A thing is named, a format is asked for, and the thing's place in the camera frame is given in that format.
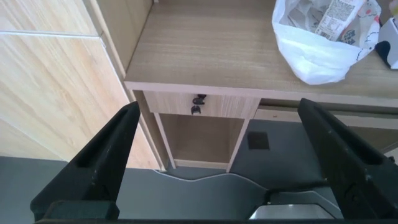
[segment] wooden panel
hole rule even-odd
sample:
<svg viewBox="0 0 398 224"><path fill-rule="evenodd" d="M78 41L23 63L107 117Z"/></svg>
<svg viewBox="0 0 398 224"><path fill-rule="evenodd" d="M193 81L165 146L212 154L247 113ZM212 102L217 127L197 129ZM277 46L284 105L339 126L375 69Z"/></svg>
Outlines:
<svg viewBox="0 0 398 224"><path fill-rule="evenodd" d="M120 80L123 80L126 76L126 68L151 5L152 3L148 0L91 0L87 4L93 21L99 24L101 30L103 30L101 39L106 46L106 51ZM165 170L169 157L155 117L149 112L143 93L141 91L133 93L133 91L127 90L125 86L123 88L126 90L130 101L139 102L142 115L139 124L144 132L143 135L152 149L160 169Z"/></svg>
<svg viewBox="0 0 398 224"><path fill-rule="evenodd" d="M229 128L229 150L230 159L226 172L230 172L235 157L238 153L239 147L241 146L244 133L249 126L250 119L245 119L244 121L231 121Z"/></svg>
<svg viewBox="0 0 398 224"><path fill-rule="evenodd" d="M375 52L339 83L301 82L279 53L271 24L274 3L154 4L127 71L127 87L398 108L397 73Z"/></svg>
<svg viewBox="0 0 398 224"><path fill-rule="evenodd" d="M61 159L129 102L98 37L3 34L0 46L0 118ZM138 127L129 167L158 169L143 137Z"/></svg>
<svg viewBox="0 0 398 224"><path fill-rule="evenodd" d="M86 0L0 0L0 30L97 35Z"/></svg>
<svg viewBox="0 0 398 224"><path fill-rule="evenodd" d="M163 114L162 117L163 119L160 118L158 113L155 113L156 122L159 127L160 134L162 135L167 154L169 155L170 163L175 169L172 150L177 147L178 136L176 136L176 134L178 127L176 124L178 117L167 114Z"/></svg>
<svg viewBox="0 0 398 224"><path fill-rule="evenodd" d="M212 168L212 169L227 169L228 164L225 162L207 162L207 161L187 161L183 159L176 159L175 165L184 167L196 168Z"/></svg>
<svg viewBox="0 0 398 224"><path fill-rule="evenodd" d="M126 70L152 6L152 0L96 1Z"/></svg>
<svg viewBox="0 0 398 224"><path fill-rule="evenodd" d="M22 131L0 119L0 156L62 160Z"/></svg>
<svg viewBox="0 0 398 224"><path fill-rule="evenodd" d="M398 129L397 115L350 113L331 111L341 122L347 126L362 128ZM254 119L270 121L301 122L297 108L279 108L275 106L260 106Z"/></svg>
<svg viewBox="0 0 398 224"><path fill-rule="evenodd" d="M353 116L353 114L347 116L339 115L337 113L335 116L345 123L345 125L351 126L351 129L355 133L360 135L363 139L370 143L370 145L382 152L391 150L391 147L398 143L397 116L380 116L378 114L374 114L373 117L371 117L368 114L368 117L362 117ZM293 108L260 106L256 112L256 115L254 115L254 119L301 123L297 109Z"/></svg>
<svg viewBox="0 0 398 224"><path fill-rule="evenodd" d="M191 115L192 100L197 94L165 93L144 91L152 112ZM195 116L214 116L222 118L252 118L259 105L259 98L238 96L207 95L201 114Z"/></svg>

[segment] gray floor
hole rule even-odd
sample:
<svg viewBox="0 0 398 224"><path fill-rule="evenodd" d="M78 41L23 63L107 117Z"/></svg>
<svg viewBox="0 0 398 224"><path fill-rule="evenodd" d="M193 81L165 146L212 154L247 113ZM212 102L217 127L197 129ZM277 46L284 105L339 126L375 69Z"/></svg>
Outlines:
<svg viewBox="0 0 398 224"><path fill-rule="evenodd" d="M258 121L251 122L249 129L266 131L270 150L248 150L244 138L233 173L268 189L322 179L301 124ZM0 222L32 222L30 201L65 164L0 157ZM197 179L222 172L181 167L169 174ZM264 189L232 175L184 182L152 170L127 169L117 205L120 218L244 220L262 203L264 193Z"/></svg>

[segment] drawer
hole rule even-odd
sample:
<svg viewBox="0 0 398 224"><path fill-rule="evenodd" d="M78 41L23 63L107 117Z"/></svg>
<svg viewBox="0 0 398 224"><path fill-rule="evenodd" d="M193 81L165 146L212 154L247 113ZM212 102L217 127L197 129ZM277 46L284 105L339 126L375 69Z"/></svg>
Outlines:
<svg viewBox="0 0 398 224"><path fill-rule="evenodd" d="M144 91L149 109L153 113L192 115L193 99L197 94L167 93L158 91ZM211 116L220 118L253 118L259 106L259 98L206 95L200 105L201 113L194 116Z"/></svg>
<svg viewBox="0 0 398 224"><path fill-rule="evenodd" d="M381 152L398 145L398 116L347 111L329 112ZM254 119L301 123L297 108L259 106Z"/></svg>

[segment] wooden cabinet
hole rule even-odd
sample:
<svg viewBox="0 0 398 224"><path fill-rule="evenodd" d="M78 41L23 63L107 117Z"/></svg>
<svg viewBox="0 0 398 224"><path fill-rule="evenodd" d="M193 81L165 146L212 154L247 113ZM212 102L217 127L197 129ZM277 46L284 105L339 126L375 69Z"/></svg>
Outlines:
<svg viewBox="0 0 398 224"><path fill-rule="evenodd" d="M301 98L331 105L380 150L398 142L396 72L373 52L339 83L304 84L278 51L274 3L0 0L0 154L69 160L135 100L128 167L229 171L250 120L297 121Z"/></svg>
<svg viewBox="0 0 398 224"><path fill-rule="evenodd" d="M398 142L397 73L372 52L339 83L301 82L279 53L271 23L274 4L160 0L153 5L124 83L144 92L174 167L229 171L250 119L297 122L302 98L331 105L328 110L362 137L371 136L379 150ZM198 93L208 102L201 116L192 116ZM257 110L260 98L293 106L264 104Z"/></svg>

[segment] open shelf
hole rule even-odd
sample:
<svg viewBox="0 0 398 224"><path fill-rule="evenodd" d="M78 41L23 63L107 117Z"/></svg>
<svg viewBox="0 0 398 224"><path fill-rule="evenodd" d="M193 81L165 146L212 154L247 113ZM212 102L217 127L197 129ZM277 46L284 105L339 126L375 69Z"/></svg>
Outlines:
<svg viewBox="0 0 398 224"><path fill-rule="evenodd" d="M243 119L157 115L172 165L227 169Z"/></svg>
<svg viewBox="0 0 398 224"><path fill-rule="evenodd" d="M279 53L272 0L162 0L127 71L128 88L398 107L397 72L372 52L346 79L307 85Z"/></svg>

